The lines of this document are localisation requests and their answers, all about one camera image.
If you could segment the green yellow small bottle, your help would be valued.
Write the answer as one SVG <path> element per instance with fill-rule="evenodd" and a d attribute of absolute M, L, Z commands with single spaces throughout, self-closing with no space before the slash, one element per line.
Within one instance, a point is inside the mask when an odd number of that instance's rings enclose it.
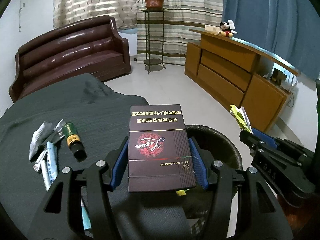
<path fill-rule="evenodd" d="M 83 143 L 72 122 L 67 122 L 63 127 L 68 148 L 78 162 L 84 161 L 87 157 Z"/>

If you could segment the dark green tablecloth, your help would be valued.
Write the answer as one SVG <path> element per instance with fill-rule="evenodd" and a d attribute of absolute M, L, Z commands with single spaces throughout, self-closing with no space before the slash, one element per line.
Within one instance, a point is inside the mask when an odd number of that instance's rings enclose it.
<path fill-rule="evenodd" d="M 189 239 L 175 192 L 142 196 L 128 175 L 132 106 L 93 75 L 49 85 L 1 117 L 1 239 Z"/>

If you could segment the patterned beige curtain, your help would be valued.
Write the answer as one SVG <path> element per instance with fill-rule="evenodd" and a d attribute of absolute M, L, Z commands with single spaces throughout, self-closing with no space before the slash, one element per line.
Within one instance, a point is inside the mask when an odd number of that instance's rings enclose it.
<path fill-rule="evenodd" d="M 138 0 L 54 0 L 54 28 L 97 16 L 111 16 L 119 30 L 137 25 Z"/>

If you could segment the blue curtain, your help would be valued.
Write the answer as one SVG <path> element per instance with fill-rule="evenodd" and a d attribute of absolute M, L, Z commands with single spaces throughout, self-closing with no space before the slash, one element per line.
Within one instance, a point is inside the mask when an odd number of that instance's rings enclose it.
<path fill-rule="evenodd" d="M 223 0 L 223 19 L 234 21 L 239 39 L 319 78 L 319 14 L 309 0 Z"/>

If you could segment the silver foil torn wrapper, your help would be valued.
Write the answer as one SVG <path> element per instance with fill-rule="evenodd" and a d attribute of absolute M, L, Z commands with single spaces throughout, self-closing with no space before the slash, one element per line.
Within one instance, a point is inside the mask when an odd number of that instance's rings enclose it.
<path fill-rule="evenodd" d="M 57 144 L 61 139 L 65 137 L 63 133 L 63 127 L 66 122 L 61 119 L 58 124 L 55 126 L 53 133 L 48 137 L 47 141 L 51 142 L 52 144 Z"/>

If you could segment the mickey mouse plush toy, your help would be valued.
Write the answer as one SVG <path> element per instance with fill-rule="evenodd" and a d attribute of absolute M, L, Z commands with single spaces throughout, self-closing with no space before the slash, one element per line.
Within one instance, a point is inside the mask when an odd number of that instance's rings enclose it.
<path fill-rule="evenodd" d="M 220 22 L 220 31 L 218 32 L 220 36 L 232 38 L 235 31 L 235 25 L 232 20 L 227 20 L 226 22 Z"/>

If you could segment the light blue stick sachet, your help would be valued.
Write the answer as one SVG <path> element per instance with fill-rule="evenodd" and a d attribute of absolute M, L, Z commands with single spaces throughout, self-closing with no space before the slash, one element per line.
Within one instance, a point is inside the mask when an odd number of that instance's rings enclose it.
<path fill-rule="evenodd" d="M 58 175 L 57 151 L 52 142 L 47 142 L 47 170 L 52 184 Z"/>

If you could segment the dark red cigarette box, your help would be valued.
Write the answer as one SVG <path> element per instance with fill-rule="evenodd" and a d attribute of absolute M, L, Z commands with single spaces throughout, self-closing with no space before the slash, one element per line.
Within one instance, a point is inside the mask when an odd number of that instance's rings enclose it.
<path fill-rule="evenodd" d="M 129 192 L 196 186 L 180 105 L 131 106 L 128 154 Z"/>

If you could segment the wooden sideboard cabinet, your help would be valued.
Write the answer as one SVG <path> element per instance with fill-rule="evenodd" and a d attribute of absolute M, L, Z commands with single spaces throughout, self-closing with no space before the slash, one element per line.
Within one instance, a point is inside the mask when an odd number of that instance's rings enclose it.
<path fill-rule="evenodd" d="M 293 76 L 300 72 L 277 54 L 238 38 L 199 31 L 199 43 L 189 42 L 185 75 L 225 109 L 244 107 L 254 128 L 267 132 L 276 122 L 290 90 L 271 79 L 275 65 Z"/>

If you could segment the yellow green wrapper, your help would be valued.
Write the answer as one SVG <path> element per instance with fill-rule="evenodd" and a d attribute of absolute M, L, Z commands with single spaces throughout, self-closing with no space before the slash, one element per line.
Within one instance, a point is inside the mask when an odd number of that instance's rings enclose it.
<path fill-rule="evenodd" d="M 231 105 L 229 113 L 235 118 L 241 130 L 253 133 L 251 122 L 243 106 L 238 108 L 236 105 Z"/>

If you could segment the white blue stick sachet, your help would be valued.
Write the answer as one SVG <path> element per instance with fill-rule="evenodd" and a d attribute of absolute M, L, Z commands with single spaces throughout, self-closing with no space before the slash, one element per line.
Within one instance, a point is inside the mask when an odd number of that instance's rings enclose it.
<path fill-rule="evenodd" d="M 47 156 L 47 150 L 44 150 L 37 158 L 35 164 L 33 165 L 33 169 L 36 172 L 41 171 L 46 191 L 48 191 L 50 189 L 51 182 L 50 182 L 48 169 L 47 169 L 46 156 Z"/>

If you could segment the dark red leather sofa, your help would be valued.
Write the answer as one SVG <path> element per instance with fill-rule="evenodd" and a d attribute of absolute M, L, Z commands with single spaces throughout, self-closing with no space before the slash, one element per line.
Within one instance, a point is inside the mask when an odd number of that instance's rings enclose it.
<path fill-rule="evenodd" d="M 15 63 L 9 87 L 13 102 L 81 74 L 107 81 L 131 73 L 129 42 L 109 15 L 80 20 L 30 40 L 18 49 Z"/>

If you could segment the black woven trash bin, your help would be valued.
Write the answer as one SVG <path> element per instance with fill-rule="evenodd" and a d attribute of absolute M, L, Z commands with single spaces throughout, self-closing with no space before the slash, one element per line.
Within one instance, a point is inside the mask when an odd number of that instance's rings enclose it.
<path fill-rule="evenodd" d="M 183 202 L 185 215 L 196 222 L 190 228 L 193 239 L 226 239 L 236 181 L 243 181 L 242 159 L 236 146 L 221 132 L 202 125 L 186 127 L 188 139 L 197 142 L 207 169 L 208 189 L 188 191 Z"/>

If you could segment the white grey pouch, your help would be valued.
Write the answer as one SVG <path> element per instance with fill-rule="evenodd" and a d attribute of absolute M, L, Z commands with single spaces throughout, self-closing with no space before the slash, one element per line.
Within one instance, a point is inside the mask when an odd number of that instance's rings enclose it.
<path fill-rule="evenodd" d="M 37 153 L 39 146 L 53 133 L 53 125 L 50 122 L 43 122 L 40 127 L 33 133 L 29 145 L 29 160 Z"/>

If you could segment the striped beige curtain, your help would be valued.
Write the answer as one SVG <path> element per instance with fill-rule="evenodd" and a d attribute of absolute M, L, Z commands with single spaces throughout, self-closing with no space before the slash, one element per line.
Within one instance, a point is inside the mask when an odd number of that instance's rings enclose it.
<path fill-rule="evenodd" d="M 137 59 L 145 60 L 145 3 L 137 4 Z M 200 36 L 193 29 L 203 30 L 205 25 L 219 25 L 222 20 L 223 0 L 165 0 L 164 63 L 185 64 L 187 44 L 197 43 Z M 159 42 L 151 45 L 151 57 L 161 58 L 162 13 L 151 13 L 151 19 L 159 24 L 151 25 L 151 39 Z"/>

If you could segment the black metal plant stand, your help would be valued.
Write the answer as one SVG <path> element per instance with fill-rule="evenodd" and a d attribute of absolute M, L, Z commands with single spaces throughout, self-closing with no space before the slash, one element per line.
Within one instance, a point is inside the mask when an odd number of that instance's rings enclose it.
<path fill-rule="evenodd" d="M 165 26 L 165 9 L 162 8 L 151 8 L 151 9 L 144 9 L 144 25 L 145 25 L 145 60 L 143 61 L 144 66 L 147 68 L 148 74 L 151 73 L 152 66 L 162 66 L 163 69 L 166 68 L 164 64 L 164 26 Z M 159 24 L 156 20 L 152 20 L 150 15 L 151 13 L 162 13 L 162 39 L 161 39 L 161 58 L 154 58 L 151 57 L 151 45 L 153 43 L 159 42 L 159 38 L 151 39 L 151 25 L 152 24 Z"/>

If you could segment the small cardboard box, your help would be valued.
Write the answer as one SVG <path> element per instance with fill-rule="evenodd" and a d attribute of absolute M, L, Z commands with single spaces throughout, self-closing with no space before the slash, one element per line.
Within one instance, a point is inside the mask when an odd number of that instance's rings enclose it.
<path fill-rule="evenodd" d="M 219 32 L 221 30 L 220 27 L 216 27 L 216 26 L 208 25 L 208 24 L 205 25 L 204 29 L 205 29 L 205 31 L 213 33 L 215 35 L 219 35 Z"/>

